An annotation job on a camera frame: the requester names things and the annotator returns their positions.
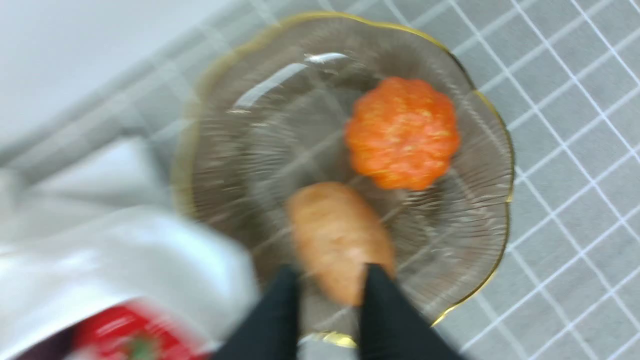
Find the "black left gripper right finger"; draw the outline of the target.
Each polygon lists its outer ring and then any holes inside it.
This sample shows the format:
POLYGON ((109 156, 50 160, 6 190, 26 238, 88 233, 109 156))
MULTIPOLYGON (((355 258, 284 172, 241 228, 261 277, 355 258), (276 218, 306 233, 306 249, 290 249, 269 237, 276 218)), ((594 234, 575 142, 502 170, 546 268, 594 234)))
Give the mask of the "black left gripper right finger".
POLYGON ((461 360, 379 264, 366 266, 359 310, 361 360, 461 360))

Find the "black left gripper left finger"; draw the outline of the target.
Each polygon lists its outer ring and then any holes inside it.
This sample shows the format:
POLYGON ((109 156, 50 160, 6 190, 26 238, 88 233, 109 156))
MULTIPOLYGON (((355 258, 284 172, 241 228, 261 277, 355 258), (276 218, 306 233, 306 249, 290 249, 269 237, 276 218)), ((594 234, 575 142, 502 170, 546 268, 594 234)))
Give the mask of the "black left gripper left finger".
POLYGON ((292 266, 282 266, 274 281, 212 358, 214 360, 295 360, 300 336, 300 290, 292 266))

